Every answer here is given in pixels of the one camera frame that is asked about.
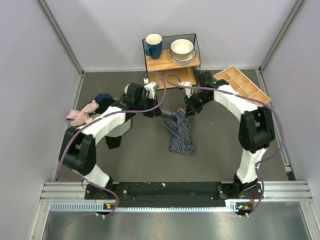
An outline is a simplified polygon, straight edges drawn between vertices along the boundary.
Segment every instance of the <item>gray wall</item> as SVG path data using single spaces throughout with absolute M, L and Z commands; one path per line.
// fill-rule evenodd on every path
M 265 70 L 296 173 L 320 210 L 320 1 L 307 0 Z
M 35 0 L 0 3 L 0 239 L 27 239 L 79 84 Z
M 296 0 L 46 0 L 85 70 L 145 70 L 142 39 L 197 33 L 202 68 L 259 66 Z

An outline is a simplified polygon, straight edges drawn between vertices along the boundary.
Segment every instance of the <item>dark blue cloth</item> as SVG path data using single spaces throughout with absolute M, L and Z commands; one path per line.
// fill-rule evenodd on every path
M 193 155 L 196 146 L 192 140 L 191 128 L 186 113 L 179 109 L 176 115 L 162 114 L 160 116 L 162 123 L 173 133 L 170 141 L 170 152 Z
M 113 97 L 109 94 L 109 93 L 99 93 L 94 100 L 96 101 L 96 103 L 101 103 L 106 99 L 113 99 Z

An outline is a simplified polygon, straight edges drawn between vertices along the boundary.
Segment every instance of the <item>dark gray mat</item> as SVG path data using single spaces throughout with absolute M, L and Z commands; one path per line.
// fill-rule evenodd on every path
M 259 85 L 254 70 L 243 70 L 243 73 Z M 99 93 L 120 97 L 127 84 L 143 84 L 144 74 L 86 73 L 77 109 L 80 110 Z M 160 99 L 163 90 L 158 91 L 157 95 Z M 185 109 L 184 95 L 185 92 L 177 88 L 168 90 L 161 109 Z M 242 154 L 238 141 L 239 122 L 236 117 L 219 103 L 210 102 L 199 115 L 190 118 L 190 124 L 196 147 L 194 156 L 170 152 L 171 133 L 160 119 L 150 119 L 137 114 L 132 119 L 131 129 L 123 136 L 120 148 L 109 150 L 103 140 L 97 145 L 97 164 L 115 181 L 120 182 L 232 181 Z M 272 142 L 265 157 L 277 149 L 277 142 Z M 63 172 L 75 175 L 66 168 Z M 263 164 L 260 172 L 265 181 L 288 180 L 280 156 Z M 61 177 L 60 181 L 70 179 Z

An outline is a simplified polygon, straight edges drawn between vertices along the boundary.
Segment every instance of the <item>pink cloth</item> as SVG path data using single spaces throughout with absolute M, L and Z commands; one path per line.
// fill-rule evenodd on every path
M 89 114 L 97 110 L 98 107 L 99 104 L 96 103 L 95 100 L 92 100 L 92 102 L 85 105 L 81 111 L 72 109 L 70 111 L 70 114 L 66 116 L 66 119 L 73 120 L 70 123 L 71 126 L 79 126 L 81 124 L 84 124 L 86 120 L 89 118 Z

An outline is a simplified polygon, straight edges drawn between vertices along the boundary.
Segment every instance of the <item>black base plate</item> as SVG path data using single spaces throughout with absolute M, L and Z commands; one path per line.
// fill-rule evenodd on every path
M 220 189 L 232 188 L 232 183 L 221 182 L 119 182 L 111 190 L 119 197 L 119 207 L 149 208 L 202 208 L 224 207 L 225 200 L 220 197 Z M 92 185 L 87 185 L 85 199 L 111 200 L 114 196 Z M 250 189 L 247 194 L 230 195 L 229 199 L 250 199 L 252 192 L 258 199 L 260 185 Z

